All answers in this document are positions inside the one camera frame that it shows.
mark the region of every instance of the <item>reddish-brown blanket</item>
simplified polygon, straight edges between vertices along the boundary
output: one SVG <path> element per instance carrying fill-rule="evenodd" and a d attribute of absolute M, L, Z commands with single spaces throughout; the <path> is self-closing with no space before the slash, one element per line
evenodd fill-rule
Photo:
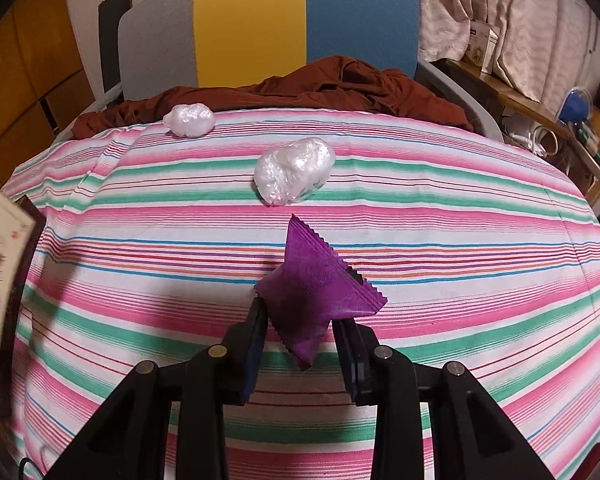
<path fill-rule="evenodd" d="M 175 105 L 204 103 L 215 112 L 241 108 L 330 108 L 408 117 L 473 131 L 462 108 L 436 97 L 398 69 L 377 70 L 345 56 L 309 63 L 284 77 L 239 88 L 176 86 L 150 99 L 125 101 L 75 121 L 77 139 L 108 128 L 161 120 Z"/>

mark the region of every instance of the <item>wooden desk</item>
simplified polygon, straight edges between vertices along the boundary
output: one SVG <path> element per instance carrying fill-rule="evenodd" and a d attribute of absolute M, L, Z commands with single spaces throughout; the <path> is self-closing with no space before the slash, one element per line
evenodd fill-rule
<path fill-rule="evenodd" d="M 600 182 L 599 165 L 578 142 L 575 134 L 565 124 L 558 121 L 555 114 L 552 114 L 542 103 L 524 97 L 497 77 L 482 72 L 477 66 L 451 59 L 446 60 L 446 65 L 449 68 L 451 79 L 469 92 L 497 121 L 500 120 L 504 108 L 507 107 L 542 124 L 557 137 L 566 140 L 578 158 Z"/>

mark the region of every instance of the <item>cardboard box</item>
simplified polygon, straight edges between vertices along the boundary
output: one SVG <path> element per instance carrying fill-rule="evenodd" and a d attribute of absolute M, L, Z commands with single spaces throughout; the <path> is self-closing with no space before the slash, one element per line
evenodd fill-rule
<path fill-rule="evenodd" d="M 483 22 L 471 22 L 469 44 L 462 59 L 490 74 L 493 72 L 499 35 L 498 27 Z"/>

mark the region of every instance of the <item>metal pin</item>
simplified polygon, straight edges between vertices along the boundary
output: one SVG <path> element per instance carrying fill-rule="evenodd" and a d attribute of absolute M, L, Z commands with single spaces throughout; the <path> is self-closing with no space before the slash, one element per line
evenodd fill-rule
<path fill-rule="evenodd" d="M 379 345 L 374 348 L 374 354 L 381 359 L 388 359 L 394 354 L 389 346 Z"/>
<path fill-rule="evenodd" d="M 149 374 L 154 371 L 155 364 L 152 361 L 140 361 L 136 365 L 136 372 L 139 374 Z"/>
<path fill-rule="evenodd" d="M 213 345 L 213 346 L 209 347 L 209 350 L 208 350 L 208 354 L 211 357 L 216 357 L 216 358 L 224 357 L 226 355 L 226 352 L 227 352 L 226 346 L 223 346 L 223 345 Z"/>
<path fill-rule="evenodd" d="M 458 361 L 451 361 L 446 365 L 446 369 L 449 371 L 450 374 L 458 376 L 464 374 L 465 370 L 464 365 L 462 363 L 459 363 Z"/>

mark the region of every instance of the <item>yellow panel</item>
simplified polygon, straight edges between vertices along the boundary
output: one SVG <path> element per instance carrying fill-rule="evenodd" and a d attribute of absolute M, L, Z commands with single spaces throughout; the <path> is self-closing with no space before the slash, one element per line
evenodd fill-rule
<path fill-rule="evenodd" d="M 306 0 L 194 0 L 199 86 L 242 86 L 306 64 Z"/>
<path fill-rule="evenodd" d="M 46 150 L 53 140 L 51 127 L 36 103 L 0 138 L 0 186 L 7 182 L 16 166 Z"/>
<path fill-rule="evenodd" d="M 35 101 L 10 9 L 0 20 L 0 134 Z"/>
<path fill-rule="evenodd" d="M 82 69 L 66 0 L 16 0 L 13 9 L 22 58 L 41 98 Z"/>
<path fill-rule="evenodd" d="M 84 70 L 80 70 L 46 96 L 49 109 L 61 130 L 64 130 L 93 101 L 93 92 Z"/>

